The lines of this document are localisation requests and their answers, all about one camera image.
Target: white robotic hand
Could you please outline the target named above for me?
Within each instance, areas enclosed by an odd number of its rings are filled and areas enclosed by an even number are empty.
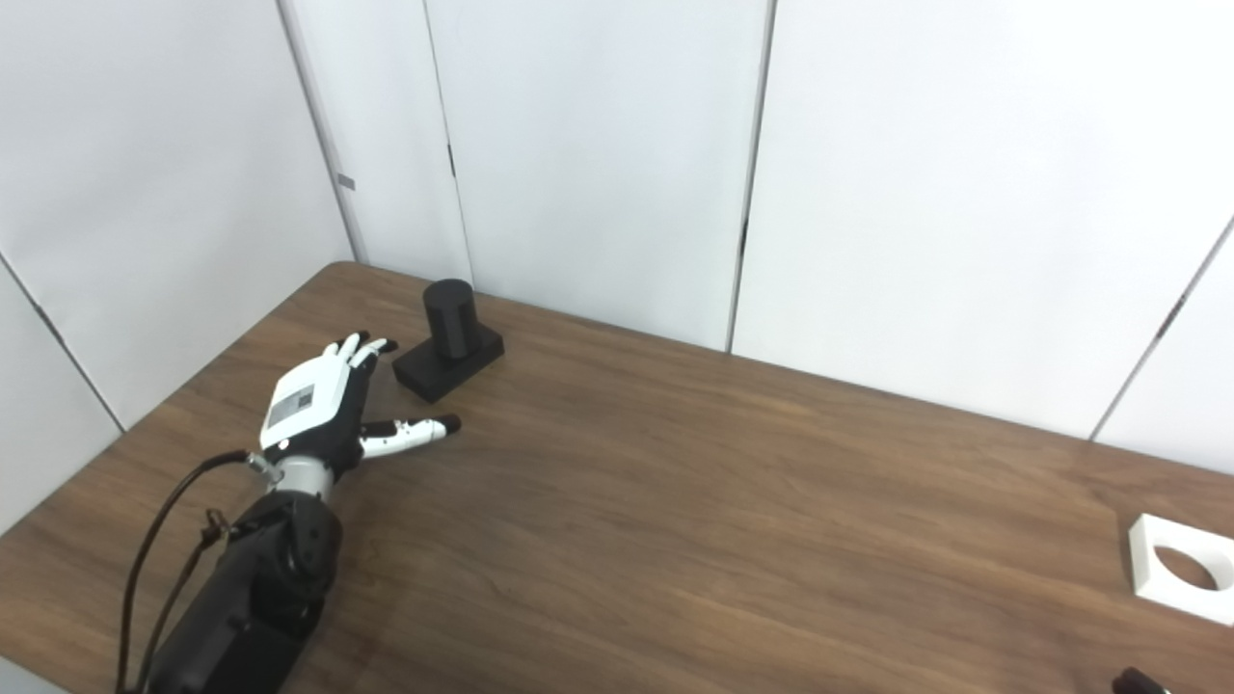
[[[368,337],[362,331],[331,343],[274,387],[260,441],[265,459],[281,469],[280,479],[300,468],[317,468],[328,473],[332,485],[364,458],[399,453],[459,430],[454,415],[360,424],[379,354],[399,348],[384,338],[362,347]]]

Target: brown tabletop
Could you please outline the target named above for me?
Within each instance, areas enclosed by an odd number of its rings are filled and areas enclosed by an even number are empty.
[[[331,265],[0,538],[0,654],[110,692],[123,579],[170,488],[255,446],[274,382],[327,342],[427,337],[424,284]],[[437,406],[374,377],[371,419],[463,431],[343,478],[339,579],[284,692],[1096,694],[1127,666],[1230,690],[1234,633],[1134,598],[1124,538],[1140,512],[1234,536],[1234,478],[479,306],[507,354]],[[236,467],[185,495],[138,648],[201,511],[259,490]]]

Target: black object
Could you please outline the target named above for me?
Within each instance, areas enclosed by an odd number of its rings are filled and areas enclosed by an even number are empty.
[[[424,400],[436,403],[506,353],[501,336],[475,315],[471,285],[443,279],[424,290],[424,342],[394,361],[394,375]]]
[[[1170,694],[1153,678],[1135,668],[1127,668],[1113,683],[1114,694]]]
[[[154,657],[151,692],[278,692],[321,617],[342,538],[343,526],[317,496],[258,499]]]

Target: white square block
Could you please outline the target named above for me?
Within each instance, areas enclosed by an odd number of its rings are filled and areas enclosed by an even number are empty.
[[[1135,594],[1198,617],[1234,626],[1234,540],[1144,514],[1128,533]],[[1217,590],[1198,588],[1174,574],[1156,556],[1166,547],[1208,571]]]

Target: black cable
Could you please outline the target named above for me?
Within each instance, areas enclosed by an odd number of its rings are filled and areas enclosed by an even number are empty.
[[[184,584],[189,582],[189,577],[193,575],[193,571],[197,568],[197,561],[201,559],[201,554],[206,550],[215,546],[216,542],[227,536],[227,521],[223,520],[223,515],[216,509],[209,509],[206,511],[206,527],[201,529],[201,541],[197,546],[193,548],[193,553],[184,562],[184,568],[180,569],[180,577],[175,579],[175,585],[172,588],[172,593],[168,594],[167,601],[163,603],[163,609],[158,614],[158,620],[154,621],[154,630],[151,632],[151,640],[146,643],[146,653],[142,654],[142,666],[137,671],[137,688],[135,692],[142,694],[146,692],[146,684],[149,682],[151,664],[154,662],[154,648],[158,647],[159,636],[163,635],[163,626],[167,624],[167,617],[172,614],[172,608],[175,605],[175,599],[180,596],[180,590],[184,590]]]
[[[116,668],[116,694],[126,694],[127,692],[125,689],[125,680],[128,678],[128,642],[131,641],[133,596],[137,593],[137,577],[142,572],[142,564],[146,563],[146,556],[149,553],[151,546],[154,545],[154,537],[158,536],[159,529],[163,527],[163,521],[167,520],[167,515],[172,511],[172,506],[180,500],[180,496],[184,495],[185,490],[188,490],[199,477],[228,463],[243,463],[247,458],[248,451],[231,451],[228,453],[222,453],[215,456],[213,458],[202,461],[201,464],[194,468],[193,472],[186,474],[184,479],[175,485],[175,489],[173,489],[172,494],[168,495],[167,501],[163,501],[163,508],[154,515],[154,520],[151,522],[149,530],[146,531],[146,538],[142,540],[142,545],[137,550],[137,557],[133,558],[133,566],[128,571],[128,582],[125,584],[125,603],[120,614],[120,663]],[[175,592],[178,593],[180,588],[183,588],[183,585],[178,582]]]

